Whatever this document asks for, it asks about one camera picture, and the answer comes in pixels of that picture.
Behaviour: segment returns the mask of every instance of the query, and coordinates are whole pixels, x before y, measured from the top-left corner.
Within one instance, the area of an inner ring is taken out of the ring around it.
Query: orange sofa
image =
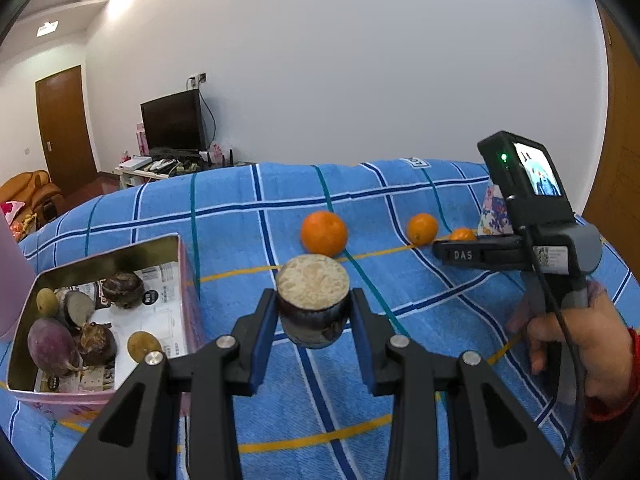
[[[60,188],[51,182],[46,171],[20,173],[0,187],[0,203],[24,202],[24,207],[14,219],[23,222],[27,216],[36,214],[38,227],[51,222],[64,212],[65,199]]]

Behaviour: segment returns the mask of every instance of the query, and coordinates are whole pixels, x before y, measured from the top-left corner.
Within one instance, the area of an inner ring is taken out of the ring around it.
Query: pink tin box
[[[135,271],[177,262],[182,326],[187,353],[193,353],[203,345],[200,304],[193,285],[193,273],[184,244],[178,235],[167,235],[107,253],[96,254],[61,267],[41,273],[31,287],[15,332],[7,373],[7,387],[21,402],[39,410],[49,418],[68,423],[86,423],[94,420],[115,390],[89,393],[35,392],[38,369],[27,348],[27,336],[31,325],[39,317],[36,295],[41,288],[61,288],[98,282],[118,270]],[[95,316],[109,309],[97,310]],[[127,352],[126,341],[118,340],[118,356]]]

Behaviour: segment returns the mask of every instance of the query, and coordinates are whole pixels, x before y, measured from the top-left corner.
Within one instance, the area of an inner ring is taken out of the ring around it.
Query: television
[[[140,105],[149,150],[207,149],[197,89],[167,95]]]

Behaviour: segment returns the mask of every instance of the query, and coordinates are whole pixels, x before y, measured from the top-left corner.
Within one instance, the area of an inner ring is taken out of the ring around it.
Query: blue checkered blanket
[[[85,203],[29,236],[21,247],[37,272],[88,254],[179,233],[190,249],[201,289],[207,338],[229,332],[274,287],[279,265],[303,252],[299,229],[309,213],[331,207],[349,229],[343,258],[351,284],[364,289],[374,312],[392,309],[427,349],[457,356],[500,352],[504,329],[522,292],[517,276],[444,267],[430,248],[407,247],[404,227],[429,212],[447,229],[478,225],[488,184],[483,166],[430,160],[345,166],[259,166],[171,178]],[[640,325],[638,283],[613,249],[594,274],[626,319]],[[8,347],[0,346],[6,375]],[[571,409],[555,406],[528,373],[523,343],[495,370],[559,451]],[[242,470],[248,480],[381,479],[388,447],[391,399],[372,398],[360,380],[350,332],[329,348],[297,348],[278,326],[258,394],[236,399]],[[438,407],[440,477],[448,478],[444,410]],[[52,479],[82,428],[43,418],[0,390],[0,424],[38,478]],[[178,478],[185,467],[180,424]],[[583,478],[580,467],[576,478]]]

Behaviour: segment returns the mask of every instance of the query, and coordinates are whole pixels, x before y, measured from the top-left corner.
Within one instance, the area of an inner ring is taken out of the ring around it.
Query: radish
[[[55,319],[36,320],[29,329],[27,346],[31,359],[44,373],[60,377],[69,370],[80,371],[78,348],[69,330]]]

